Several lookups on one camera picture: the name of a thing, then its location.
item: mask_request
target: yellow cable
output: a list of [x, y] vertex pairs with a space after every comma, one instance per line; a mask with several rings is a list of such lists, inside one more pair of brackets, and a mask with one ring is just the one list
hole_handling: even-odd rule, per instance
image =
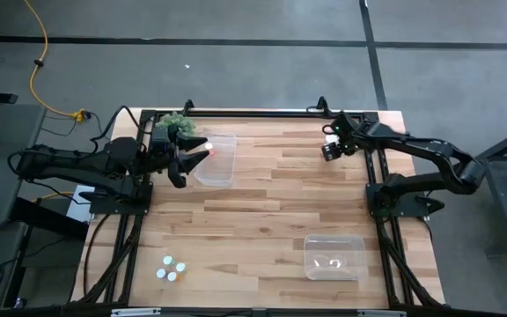
[[[42, 51], [42, 55], [40, 55], [40, 57], [38, 59], [41, 63], [43, 63], [44, 62], [44, 58], [46, 57], [46, 53], [48, 52], [48, 35], [46, 33], [46, 28], [44, 27], [44, 24], [42, 23], [42, 20], [40, 20], [39, 15], [36, 13], [36, 11], [34, 10], [34, 8], [31, 6], [30, 3], [28, 3], [28, 0], [25, 0], [25, 4], [31, 10], [31, 12], [33, 13], [33, 15], [36, 18], [36, 20], [39, 22], [40, 29], [42, 30], [42, 33], [44, 34], [44, 50]], [[70, 116], [70, 117], [74, 118], [75, 120], [77, 120], [79, 122], [83, 121], [84, 120], [84, 116], [82, 115], [82, 113], [84, 112], [84, 109], [80, 109], [79, 111], [77, 111], [75, 113], [65, 113], [63, 111], [56, 110], [56, 109], [52, 108], [46, 102], [42, 101], [39, 98], [39, 96], [34, 91], [34, 78], [36, 77], [36, 74], [39, 71], [39, 67], [40, 67], [39, 64], [34, 65], [33, 74], [31, 75], [31, 79], [29, 81], [29, 85], [31, 87], [31, 93], [33, 94], [34, 98], [42, 106], [46, 107], [48, 110], [52, 111], [55, 114], [61, 114], [61, 115], [65, 115], [65, 116]]]
[[[60, 194], [62, 194], [62, 195], [74, 195], [74, 192], [60, 192]], [[43, 196], [43, 197], [41, 197], [40, 199], [41, 199], [41, 200], [45, 200], [45, 199], [52, 198], [52, 197], [54, 197], [54, 196], [58, 196], [58, 195], [59, 195], [58, 193], [52, 193], [52, 194], [44, 195], [44, 196]], [[31, 202], [36, 203], [36, 200], [37, 200], [37, 199], [38, 199], [38, 198], [33, 199]]]

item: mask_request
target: green plush toy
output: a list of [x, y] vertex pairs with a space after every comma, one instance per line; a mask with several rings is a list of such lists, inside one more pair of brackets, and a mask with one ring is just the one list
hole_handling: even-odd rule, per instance
[[164, 115], [162, 119], [156, 123], [156, 127], [162, 128], [167, 128], [172, 125], [177, 126], [185, 136], [193, 136], [195, 134], [195, 123], [193, 120], [176, 112]]

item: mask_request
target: clear plastic container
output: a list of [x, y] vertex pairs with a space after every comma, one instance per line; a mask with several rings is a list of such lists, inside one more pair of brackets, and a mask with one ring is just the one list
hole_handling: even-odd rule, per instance
[[356, 281], [366, 276], [363, 239], [359, 236], [306, 236], [305, 274], [312, 280]]
[[202, 145], [204, 149], [208, 150], [205, 147], [208, 144], [212, 145], [212, 149], [209, 149], [210, 155], [197, 167], [195, 178], [204, 186], [231, 186], [236, 159], [236, 136], [210, 132], [205, 132], [201, 136], [209, 139]]

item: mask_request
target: wooden table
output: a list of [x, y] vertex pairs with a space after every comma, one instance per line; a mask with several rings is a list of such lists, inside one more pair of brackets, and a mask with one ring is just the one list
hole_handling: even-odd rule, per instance
[[[141, 109], [133, 112], [138, 118]], [[379, 119], [404, 131], [401, 112], [379, 112]], [[197, 135], [212, 131], [237, 136], [233, 184], [207, 188], [191, 174], [187, 187], [177, 189], [165, 174], [152, 175], [154, 196], [143, 222], [131, 306], [388, 307], [377, 232], [364, 200], [368, 179], [362, 152], [325, 162], [320, 154], [325, 143], [322, 119], [194, 120]], [[122, 112], [113, 137], [135, 135], [134, 124]], [[391, 173], [414, 174], [408, 155], [386, 151], [386, 156]], [[379, 170], [376, 175], [381, 181]], [[98, 232], [89, 263], [90, 287], [111, 260], [118, 221], [111, 216]], [[92, 221], [86, 244], [98, 222], [98, 217]], [[409, 267], [443, 302], [426, 227], [401, 218], [400, 231]], [[311, 233], [363, 237], [368, 276], [353, 282], [309, 280], [303, 243]], [[166, 254], [187, 264], [177, 283], [156, 278]], [[83, 258], [72, 299], [82, 296]], [[394, 264], [393, 274], [402, 299]], [[123, 276], [121, 271], [115, 299]]]

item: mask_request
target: concrete floor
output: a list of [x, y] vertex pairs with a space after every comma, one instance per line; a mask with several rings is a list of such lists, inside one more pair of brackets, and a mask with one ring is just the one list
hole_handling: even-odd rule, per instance
[[[364, 41], [357, 0], [32, 0], [54, 36]], [[504, 0], [369, 0], [376, 41], [507, 43]], [[0, 34], [40, 35], [22, 1], [0, 1]], [[40, 44], [0, 43], [0, 92], [34, 103], [28, 90]], [[443, 138], [473, 154], [507, 136], [507, 49], [378, 49], [389, 110], [416, 136]], [[55, 44], [36, 90], [63, 111], [108, 120], [121, 104], [178, 107], [378, 109], [367, 48]], [[67, 131], [70, 122], [45, 125]], [[95, 122], [71, 137], [41, 133], [56, 147], [91, 149]], [[416, 160], [416, 171], [432, 166]], [[72, 184], [54, 182], [59, 189]], [[22, 195], [46, 194], [24, 186]], [[507, 259], [484, 248], [505, 239], [488, 189], [434, 193], [447, 207], [431, 219], [445, 298], [464, 309], [507, 313]]]

